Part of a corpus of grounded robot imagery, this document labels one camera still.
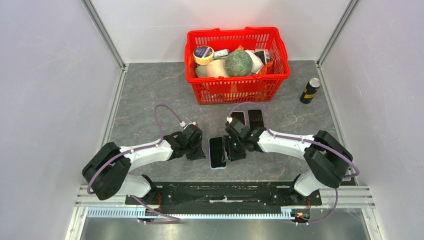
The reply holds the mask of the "small teal box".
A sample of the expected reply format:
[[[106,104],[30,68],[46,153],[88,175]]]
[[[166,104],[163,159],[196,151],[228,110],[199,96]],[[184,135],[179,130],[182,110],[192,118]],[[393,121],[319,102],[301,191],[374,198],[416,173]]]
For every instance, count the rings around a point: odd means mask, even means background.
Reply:
[[[215,59],[225,58],[230,54],[228,49],[217,50],[214,52],[213,57]]]

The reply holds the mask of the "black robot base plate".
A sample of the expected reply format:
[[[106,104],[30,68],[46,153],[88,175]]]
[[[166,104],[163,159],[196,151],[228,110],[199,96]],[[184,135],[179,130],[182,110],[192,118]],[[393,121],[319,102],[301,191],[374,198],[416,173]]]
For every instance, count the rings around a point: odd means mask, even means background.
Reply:
[[[322,205],[315,190],[307,197],[292,193],[291,181],[155,182],[141,201],[164,214],[277,214],[281,207]]]

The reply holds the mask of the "dark green smartphone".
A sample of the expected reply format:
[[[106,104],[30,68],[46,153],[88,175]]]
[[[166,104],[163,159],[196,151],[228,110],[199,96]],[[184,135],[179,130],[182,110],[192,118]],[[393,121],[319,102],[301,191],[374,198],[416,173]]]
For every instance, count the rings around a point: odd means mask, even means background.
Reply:
[[[233,119],[239,120],[243,125],[246,125],[246,116],[243,111],[233,111],[230,114],[230,117]]]

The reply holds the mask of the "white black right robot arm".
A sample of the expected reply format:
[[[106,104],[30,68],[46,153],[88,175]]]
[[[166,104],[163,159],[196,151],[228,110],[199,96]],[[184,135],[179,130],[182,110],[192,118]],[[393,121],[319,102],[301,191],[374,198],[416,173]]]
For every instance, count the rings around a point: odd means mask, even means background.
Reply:
[[[306,161],[309,170],[293,181],[289,200],[300,205],[314,191],[326,186],[337,189],[353,156],[330,133],[320,130],[312,135],[276,132],[265,127],[254,129],[234,117],[228,117],[225,131],[229,135],[230,160],[246,157],[246,152],[279,153]]]

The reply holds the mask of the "green patterned ball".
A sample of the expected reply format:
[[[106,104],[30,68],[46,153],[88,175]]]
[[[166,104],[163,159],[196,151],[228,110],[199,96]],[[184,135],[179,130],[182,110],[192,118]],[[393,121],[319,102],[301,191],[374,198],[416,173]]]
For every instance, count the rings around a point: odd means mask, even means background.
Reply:
[[[229,77],[245,77],[252,73],[253,60],[244,50],[231,52],[224,62],[224,69]]]

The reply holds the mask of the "beige paper bag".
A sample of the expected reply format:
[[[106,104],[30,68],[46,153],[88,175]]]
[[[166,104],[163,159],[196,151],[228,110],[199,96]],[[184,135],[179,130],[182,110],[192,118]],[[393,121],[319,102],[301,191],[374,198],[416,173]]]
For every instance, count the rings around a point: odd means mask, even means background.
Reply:
[[[228,78],[225,70],[225,59],[216,59],[207,65],[199,65],[195,68],[195,74],[198,78]]]

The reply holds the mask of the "black yellow drink can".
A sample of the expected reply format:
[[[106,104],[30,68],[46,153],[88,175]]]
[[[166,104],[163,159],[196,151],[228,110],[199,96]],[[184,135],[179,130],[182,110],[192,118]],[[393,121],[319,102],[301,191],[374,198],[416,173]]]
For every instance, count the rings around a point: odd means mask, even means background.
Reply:
[[[320,87],[321,87],[320,79],[318,79],[316,77],[311,78],[307,82],[307,84],[306,84],[306,86],[305,86],[305,88],[304,88],[304,90],[303,90],[303,92],[302,92],[302,94],[299,98],[300,102],[303,103],[303,104],[309,104],[312,101],[312,99],[314,98],[315,94],[317,93],[317,91]]]

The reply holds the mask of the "black white packet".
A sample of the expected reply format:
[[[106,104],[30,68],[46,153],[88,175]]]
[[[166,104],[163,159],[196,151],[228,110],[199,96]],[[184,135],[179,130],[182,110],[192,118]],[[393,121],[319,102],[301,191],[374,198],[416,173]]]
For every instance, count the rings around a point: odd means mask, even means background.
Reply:
[[[262,61],[263,65],[272,61],[271,54],[267,49],[255,50],[254,54]]]

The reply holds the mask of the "pink phone case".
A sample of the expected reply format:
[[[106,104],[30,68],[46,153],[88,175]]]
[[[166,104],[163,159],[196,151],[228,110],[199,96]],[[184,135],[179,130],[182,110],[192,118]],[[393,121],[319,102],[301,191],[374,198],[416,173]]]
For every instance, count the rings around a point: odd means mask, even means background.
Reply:
[[[230,124],[233,126],[239,126],[245,128],[247,126],[246,116],[243,111],[233,111],[230,114],[231,122]]]

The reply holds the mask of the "red plastic shopping basket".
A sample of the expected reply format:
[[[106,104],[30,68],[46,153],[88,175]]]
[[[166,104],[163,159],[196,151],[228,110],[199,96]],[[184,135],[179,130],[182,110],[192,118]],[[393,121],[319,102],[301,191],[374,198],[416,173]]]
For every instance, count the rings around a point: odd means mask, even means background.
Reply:
[[[195,48],[199,46],[230,51],[240,46],[246,50],[265,49],[270,53],[272,66],[263,75],[200,78],[195,73],[193,57]],[[274,26],[191,30],[187,33],[184,49],[186,81],[191,85],[200,105],[270,101],[291,74],[288,60],[285,43]]]

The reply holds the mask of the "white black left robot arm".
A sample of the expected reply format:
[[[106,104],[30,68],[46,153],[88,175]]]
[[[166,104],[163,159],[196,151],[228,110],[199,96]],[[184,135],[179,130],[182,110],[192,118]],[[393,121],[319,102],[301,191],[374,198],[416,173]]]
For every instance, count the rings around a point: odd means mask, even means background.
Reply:
[[[88,183],[87,193],[100,201],[115,195],[138,197],[144,204],[157,198],[153,182],[146,175],[132,175],[131,171],[156,162],[167,162],[186,157],[188,160],[205,158],[202,150],[203,132],[190,123],[156,142],[135,146],[117,146],[113,141],[103,145],[82,169]]]

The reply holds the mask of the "black smartphone silver edge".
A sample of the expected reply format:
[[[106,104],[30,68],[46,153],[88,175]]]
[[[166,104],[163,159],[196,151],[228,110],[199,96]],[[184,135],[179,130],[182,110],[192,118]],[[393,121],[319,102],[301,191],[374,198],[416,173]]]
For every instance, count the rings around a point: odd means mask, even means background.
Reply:
[[[251,130],[264,127],[264,117],[260,109],[250,109],[247,111],[249,127]]]

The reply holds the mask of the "orange snack packet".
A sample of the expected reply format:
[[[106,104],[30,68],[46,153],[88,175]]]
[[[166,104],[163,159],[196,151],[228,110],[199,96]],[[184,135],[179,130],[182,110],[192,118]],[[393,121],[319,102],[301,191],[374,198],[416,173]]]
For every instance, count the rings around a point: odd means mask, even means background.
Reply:
[[[265,64],[257,73],[258,76],[263,75],[271,75],[274,73],[274,62],[269,61],[267,64]]]

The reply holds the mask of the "masking tape roll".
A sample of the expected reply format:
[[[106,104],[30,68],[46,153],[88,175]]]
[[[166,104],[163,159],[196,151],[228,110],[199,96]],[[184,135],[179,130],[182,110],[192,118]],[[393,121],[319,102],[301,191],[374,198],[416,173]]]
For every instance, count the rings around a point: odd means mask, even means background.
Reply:
[[[214,54],[214,49],[207,45],[196,47],[192,53],[195,63],[202,66],[212,62],[214,60]]]

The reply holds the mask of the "white plastic bag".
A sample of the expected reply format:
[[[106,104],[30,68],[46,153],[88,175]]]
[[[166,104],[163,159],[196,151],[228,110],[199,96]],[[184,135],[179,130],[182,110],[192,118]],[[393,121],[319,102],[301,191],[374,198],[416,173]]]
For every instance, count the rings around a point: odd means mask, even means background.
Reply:
[[[258,74],[260,70],[264,67],[264,63],[252,50],[245,50],[245,52],[250,56],[252,60],[251,73]]]

